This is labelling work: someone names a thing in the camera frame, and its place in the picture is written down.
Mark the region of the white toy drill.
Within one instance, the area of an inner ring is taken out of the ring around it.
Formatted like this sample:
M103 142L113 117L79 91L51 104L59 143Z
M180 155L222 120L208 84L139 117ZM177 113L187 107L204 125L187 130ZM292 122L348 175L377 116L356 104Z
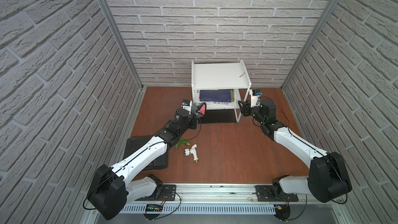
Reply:
M191 148L186 148L184 150L184 154L185 156L193 156L193 160L195 163L198 163L199 158L198 158L198 154L197 154L197 144L194 144Z

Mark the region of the green book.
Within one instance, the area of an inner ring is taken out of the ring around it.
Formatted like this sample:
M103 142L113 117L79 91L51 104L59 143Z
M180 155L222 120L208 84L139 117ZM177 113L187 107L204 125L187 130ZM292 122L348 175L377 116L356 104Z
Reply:
M235 102L235 90L231 89L231 102Z

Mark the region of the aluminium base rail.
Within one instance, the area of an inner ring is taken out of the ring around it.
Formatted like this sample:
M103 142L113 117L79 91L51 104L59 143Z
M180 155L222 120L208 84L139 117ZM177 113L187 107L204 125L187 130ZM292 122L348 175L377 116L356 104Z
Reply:
M160 224L183 223L193 224L210 218L211 223L237 222L243 223L276 223L276 224L352 224L351 218L344 204L338 200L321 203L313 196L299 195L298 202L259 202L256 196L255 186L260 184L214 184L214 183L166 183L176 185L176 197L174 201L132 201L127 203L144 204L273 204L287 205L291 208L291 214L286 222L280 222L274 215L205 215L205 214L118 214L111 220L106 220L97 210L92 209L85 214L83 224Z

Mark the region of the dark blue book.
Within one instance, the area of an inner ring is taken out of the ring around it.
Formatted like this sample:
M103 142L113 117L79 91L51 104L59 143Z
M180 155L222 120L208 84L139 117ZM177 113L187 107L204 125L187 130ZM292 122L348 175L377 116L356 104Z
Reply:
M233 90L200 90L199 96L202 102L232 102Z

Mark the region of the green toy drill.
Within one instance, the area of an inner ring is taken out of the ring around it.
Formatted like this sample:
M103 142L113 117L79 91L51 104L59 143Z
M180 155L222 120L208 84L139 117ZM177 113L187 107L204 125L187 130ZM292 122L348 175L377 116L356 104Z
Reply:
M189 147L191 144L189 143L189 141L180 138L179 141L174 145L174 148L179 148L181 144L186 145L187 147Z

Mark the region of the grey and pink cloth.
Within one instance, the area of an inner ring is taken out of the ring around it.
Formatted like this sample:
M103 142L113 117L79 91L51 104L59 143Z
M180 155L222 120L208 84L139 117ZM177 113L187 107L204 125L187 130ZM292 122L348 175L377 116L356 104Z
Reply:
M194 105L193 106L194 110L193 113L198 117L198 118L202 118L205 116L206 113L206 109L207 109L207 105L206 102L202 102L199 105Z

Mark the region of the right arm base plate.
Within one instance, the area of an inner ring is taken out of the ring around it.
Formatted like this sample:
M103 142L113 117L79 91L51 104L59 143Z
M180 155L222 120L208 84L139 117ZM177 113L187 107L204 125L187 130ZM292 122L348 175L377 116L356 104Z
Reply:
M256 185L256 196L259 202L298 202L296 194L284 193L275 185Z

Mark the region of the aluminium corner post left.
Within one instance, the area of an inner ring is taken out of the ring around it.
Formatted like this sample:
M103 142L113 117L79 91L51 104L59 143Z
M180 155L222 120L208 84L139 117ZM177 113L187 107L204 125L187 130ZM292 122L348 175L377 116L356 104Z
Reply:
M134 64L131 60L130 54L127 50L126 44L124 43L121 32L117 26L117 23L114 19L114 16L112 14L111 8L110 8L107 0L97 0L97 2L103 12L105 20L107 21L107 23L109 25L109 28L113 34L113 37L115 38L116 44L118 45L118 47L121 51L121 54L127 63L127 67L129 68L138 89L140 91L142 91L144 86L143 86L143 84L140 80L140 77L134 67Z

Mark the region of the small green circuit board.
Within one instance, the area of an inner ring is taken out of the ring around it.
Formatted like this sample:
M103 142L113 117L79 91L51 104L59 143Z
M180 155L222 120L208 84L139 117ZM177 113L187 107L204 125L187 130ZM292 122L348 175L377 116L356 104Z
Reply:
M145 213L161 213L163 211L163 205L159 204L147 204Z

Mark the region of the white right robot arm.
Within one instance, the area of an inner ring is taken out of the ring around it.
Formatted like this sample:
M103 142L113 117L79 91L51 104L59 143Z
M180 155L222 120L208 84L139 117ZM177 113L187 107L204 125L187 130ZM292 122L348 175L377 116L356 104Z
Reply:
M252 117L259 123L264 135L284 146L298 157L308 168L307 176L282 176L273 180L273 194L312 195L318 201L327 203L338 197L347 197L352 184L345 160L337 152L328 152L299 137L276 116L276 105L271 99L238 102L245 117Z

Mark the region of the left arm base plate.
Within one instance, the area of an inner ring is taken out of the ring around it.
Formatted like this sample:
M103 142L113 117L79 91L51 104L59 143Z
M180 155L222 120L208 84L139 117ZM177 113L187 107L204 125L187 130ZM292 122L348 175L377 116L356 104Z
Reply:
M138 201L174 201L176 197L176 185L163 184L158 186L154 193L149 197L137 199Z

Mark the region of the white metal bookshelf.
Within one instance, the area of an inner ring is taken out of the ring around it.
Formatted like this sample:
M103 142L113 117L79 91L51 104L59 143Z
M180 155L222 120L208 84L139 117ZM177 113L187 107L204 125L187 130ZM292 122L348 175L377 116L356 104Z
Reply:
M192 100L194 90L238 89L241 101L245 101L249 95L251 80L243 60L238 63L192 63L191 88ZM233 111L235 121L239 122L241 118L239 108Z

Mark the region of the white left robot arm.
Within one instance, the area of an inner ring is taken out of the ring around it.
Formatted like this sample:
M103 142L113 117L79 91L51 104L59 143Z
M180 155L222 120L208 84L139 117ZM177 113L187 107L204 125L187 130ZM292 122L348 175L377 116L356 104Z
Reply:
M151 139L136 152L112 166L102 165L96 169L87 201L106 220L117 216L124 206L137 199L157 194L162 182L155 176L135 180L146 166L167 153L188 129L196 129L204 110L180 108L175 117L169 120Z

